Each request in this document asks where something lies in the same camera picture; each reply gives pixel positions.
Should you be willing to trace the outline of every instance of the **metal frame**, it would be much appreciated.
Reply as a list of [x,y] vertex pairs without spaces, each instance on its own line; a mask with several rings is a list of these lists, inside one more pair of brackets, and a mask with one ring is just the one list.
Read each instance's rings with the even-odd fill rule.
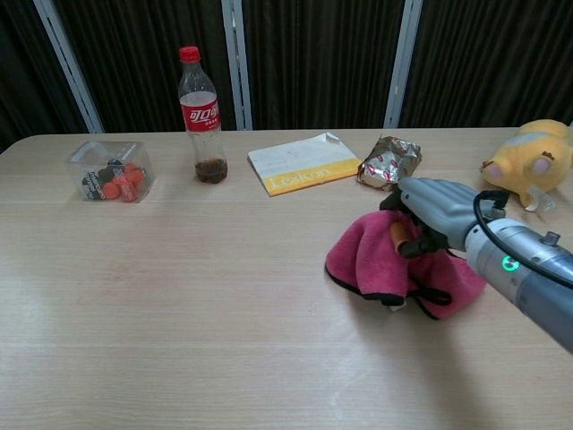
[[98,110],[96,109],[96,105],[93,102],[81,69],[70,47],[70,43],[65,36],[64,28],[62,27],[54,3],[52,0],[34,0],[34,5],[44,24],[52,47],[56,52],[65,79],[68,81],[70,90],[72,90],[83,122],[86,124],[90,133],[103,133],[104,128],[99,119]]
[[249,92],[249,72],[244,43],[243,3],[242,0],[221,0],[221,6],[236,128],[237,130],[252,130],[251,93]]
[[422,13],[422,3],[423,0],[406,0],[404,3],[394,69],[392,70],[392,80],[390,81],[386,104],[384,128],[398,128],[410,72],[410,62],[414,52],[415,36]]

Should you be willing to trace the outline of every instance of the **book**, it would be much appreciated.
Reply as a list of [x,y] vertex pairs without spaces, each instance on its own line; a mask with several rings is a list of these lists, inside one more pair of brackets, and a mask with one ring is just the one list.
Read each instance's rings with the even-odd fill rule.
[[332,133],[252,150],[248,159],[271,197],[354,176],[362,163]]

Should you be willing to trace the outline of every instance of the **plastic box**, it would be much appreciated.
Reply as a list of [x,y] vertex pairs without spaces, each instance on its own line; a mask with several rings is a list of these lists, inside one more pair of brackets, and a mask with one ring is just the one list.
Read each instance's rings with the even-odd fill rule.
[[155,180],[141,142],[85,142],[66,164],[87,201],[140,202]]

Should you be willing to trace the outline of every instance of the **table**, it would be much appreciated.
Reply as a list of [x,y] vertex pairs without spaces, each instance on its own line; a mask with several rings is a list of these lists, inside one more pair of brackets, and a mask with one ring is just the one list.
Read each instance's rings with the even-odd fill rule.
[[[326,252],[385,193],[348,178],[269,198],[251,149],[322,133],[224,133],[229,176],[193,180],[184,133],[145,142],[141,204],[81,202],[64,169],[86,135],[0,157],[0,427],[562,429],[573,360],[492,288],[448,320],[395,313],[333,284]],[[381,130],[334,130],[363,158]],[[482,187],[513,129],[388,130],[417,175]],[[509,215],[573,249],[571,177],[557,209]]]

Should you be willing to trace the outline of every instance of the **crumpled wrapper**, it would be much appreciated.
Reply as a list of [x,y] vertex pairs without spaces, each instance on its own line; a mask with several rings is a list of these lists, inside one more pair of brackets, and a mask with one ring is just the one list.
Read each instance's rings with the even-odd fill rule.
[[398,137],[380,137],[358,168],[358,182],[392,191],[402,177],[411,176],[422,161],[420,145]]

